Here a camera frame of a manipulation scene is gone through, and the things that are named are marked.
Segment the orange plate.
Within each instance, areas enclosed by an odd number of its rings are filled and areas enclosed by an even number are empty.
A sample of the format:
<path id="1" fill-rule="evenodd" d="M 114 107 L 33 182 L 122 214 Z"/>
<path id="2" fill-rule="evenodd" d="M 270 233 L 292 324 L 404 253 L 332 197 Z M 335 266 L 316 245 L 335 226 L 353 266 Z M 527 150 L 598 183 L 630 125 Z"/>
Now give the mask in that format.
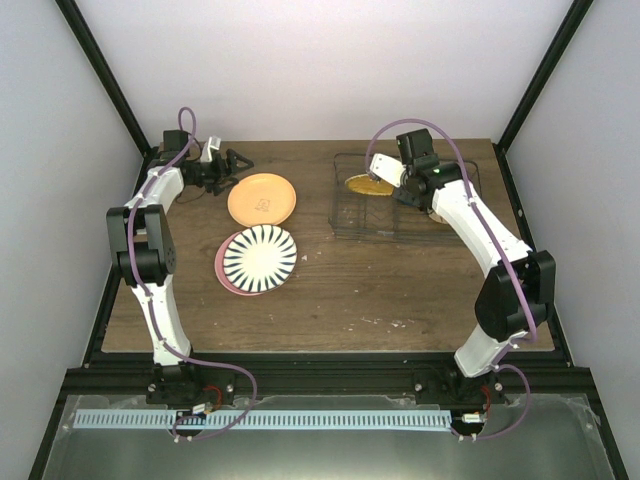
<path id="1" fill-rule="evenodd" d="M 245 227 L 280 225 L 293 213 L 297 195 L 293 185 L 273 173 L 250 175 L 235 185 L 228 196 L 231 217 Z"/>

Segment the yellow bamboo-pattern plate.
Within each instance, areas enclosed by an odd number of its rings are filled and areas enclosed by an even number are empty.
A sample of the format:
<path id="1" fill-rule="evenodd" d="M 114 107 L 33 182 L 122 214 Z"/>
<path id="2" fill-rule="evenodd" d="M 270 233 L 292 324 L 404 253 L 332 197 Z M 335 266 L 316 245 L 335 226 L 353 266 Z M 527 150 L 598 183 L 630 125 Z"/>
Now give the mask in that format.
<path id="1" fill-rule="evenodd" d="M 354 193 L 367 196 L 391 196 L 394 186 L 384 180 L 373 180 L 367 174 L 354 175 L 345 180 L 346 188 Z"/>

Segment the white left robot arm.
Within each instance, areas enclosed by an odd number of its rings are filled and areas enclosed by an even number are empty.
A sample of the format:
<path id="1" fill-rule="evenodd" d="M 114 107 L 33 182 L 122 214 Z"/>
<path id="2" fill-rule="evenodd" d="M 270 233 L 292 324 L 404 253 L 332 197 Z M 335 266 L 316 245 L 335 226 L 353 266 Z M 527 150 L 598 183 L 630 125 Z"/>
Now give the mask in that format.
<path id="1" fill-rule="evenodd" d="M 219 195 L 239 183 L 238 174 L 254 167 L 235 150 L 222 154 L 219 148 L 217 137 L 201 145 L 182 129 L 165 131 L 133 198 L 106 214 L 113 267 L 138 300 L 152 340 L 149 399 L 154 402 L 191 404 L 206 391 L 175 301 L 177 250 L 167 213 L 185 187 Z"/>

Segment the white blue-striped plate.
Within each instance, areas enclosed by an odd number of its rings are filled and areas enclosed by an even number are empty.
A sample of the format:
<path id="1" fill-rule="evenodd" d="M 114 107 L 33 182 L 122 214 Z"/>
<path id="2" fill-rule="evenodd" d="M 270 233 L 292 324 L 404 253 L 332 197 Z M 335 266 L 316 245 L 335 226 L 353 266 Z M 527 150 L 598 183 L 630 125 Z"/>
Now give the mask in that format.
<path id="1" fill-rule="evenodd" d="M 238 233 L 223 254 L 226 279 L 247 294 L 263 294 L 282 286 L 298 258 L 291 233 L 275 225 L 256 225 Z"/>

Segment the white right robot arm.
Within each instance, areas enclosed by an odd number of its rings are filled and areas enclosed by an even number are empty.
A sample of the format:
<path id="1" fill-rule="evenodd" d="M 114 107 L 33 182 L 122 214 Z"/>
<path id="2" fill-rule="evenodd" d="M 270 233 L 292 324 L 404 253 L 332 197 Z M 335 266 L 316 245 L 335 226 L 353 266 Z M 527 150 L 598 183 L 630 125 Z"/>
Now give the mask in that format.
<path id="1" fill-rule="evenodd" d="M 556 262 L 511 233 L 484 204 L 458 150 L 443 162 L 423 128 L 396 137 L 402 172 L 394 183 L 419 208 L 441 217 L 463 241 L 484 275 L 475 301 L 477 326 L 454 354 L 458 368 L 444 378 L 458 403 L 480 390 L 479 376 L 495 369 L 520 341 L 534 342 L 554 314 Z"/>

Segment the cream ceramic bowl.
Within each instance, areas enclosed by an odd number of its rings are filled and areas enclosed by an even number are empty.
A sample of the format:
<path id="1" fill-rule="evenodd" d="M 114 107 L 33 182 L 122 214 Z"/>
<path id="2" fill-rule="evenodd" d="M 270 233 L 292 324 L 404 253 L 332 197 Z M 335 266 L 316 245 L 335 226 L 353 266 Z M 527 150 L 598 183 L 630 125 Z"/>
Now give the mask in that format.
<path id="1" fill-rule="evenodd" d="M 444 225 L 447 224 L 447 221 L 442 216 L 436 214 L 435 212 L 430 213 L 429 217 L 436 223 L 444 224 Z"/>

